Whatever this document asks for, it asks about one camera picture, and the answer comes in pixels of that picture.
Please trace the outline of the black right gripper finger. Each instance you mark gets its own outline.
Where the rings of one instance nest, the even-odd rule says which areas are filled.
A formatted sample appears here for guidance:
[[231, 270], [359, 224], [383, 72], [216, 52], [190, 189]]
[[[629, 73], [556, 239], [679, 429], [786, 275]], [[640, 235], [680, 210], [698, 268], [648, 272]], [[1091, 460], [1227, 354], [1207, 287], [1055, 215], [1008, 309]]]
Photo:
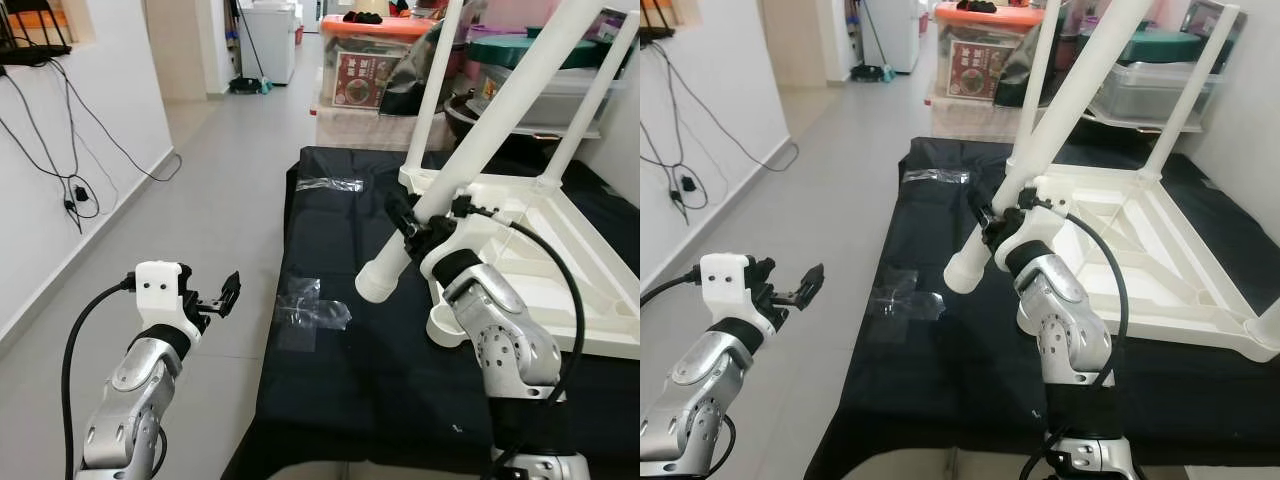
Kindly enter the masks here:
[[419, 195], [410, 193], [407, 189], [393, 189], [385, 197], [385, 212], [393, 227], [407, 241], [419, 238], [422, 229], [413, 212], [413, 206], [419, 200]]
[[969, 189], [966, 193], [966, 205], [975, 219], [978, 230], [986, 230], [993, 221], [997, 220], [997, 212], [993, 210], [989, 198], [984, 196], [982, 189]]

